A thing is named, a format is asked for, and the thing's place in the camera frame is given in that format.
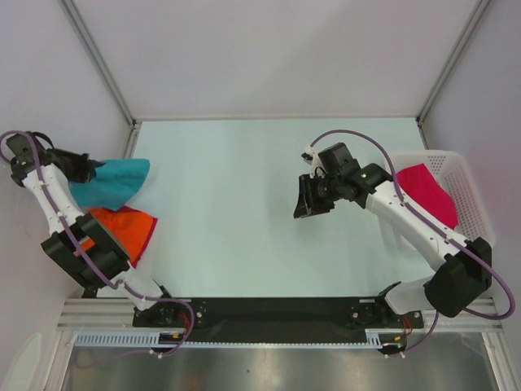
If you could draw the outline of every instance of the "orange cloth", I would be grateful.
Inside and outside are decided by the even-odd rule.
[[[117,211],[91,209],[89,212],[120,241],[130,255],[130,263],[136,267],[154,233],[157,218],[128,206]],[[82,246],[87,250],[93,245],[92,239],[88,239]]]

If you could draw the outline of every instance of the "magenta cloth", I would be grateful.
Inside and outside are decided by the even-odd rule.
[[[438,184],[425,165],[415,165],[398,173],[398,183],[405,193],[448,228],[458,225],[456,205]]]

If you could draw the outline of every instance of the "light blue surface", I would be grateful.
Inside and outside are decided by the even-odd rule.
[[[414,119],[144,122],[134,157],[151,161],[130,206],[159,218],[139,268],[179,297],[375,295],[432,273],[389,226],[356,204],[294,220],[306,145],[332,129],[358,130],[389,151],[422,149]],[[361,165],[383,165],[355,136]]]

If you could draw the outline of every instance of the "white plastic basket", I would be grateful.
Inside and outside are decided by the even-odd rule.
[[[456,152],[434,150],[393,152],[389,156],[397,173],[423,163],[456,204],[459,225],[455,231],[464,234],[470,240],[481,236],[494,247],[496,236],[474,179],[462,156]]]

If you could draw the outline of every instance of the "gray floor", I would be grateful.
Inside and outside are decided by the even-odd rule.
[[[435,334],[406,359],[339,349],[181,349],[106,360],[121,349],[75,348],[63,391],[496,390],[477,334]],[[89,363],[106,363],[78,369]]]

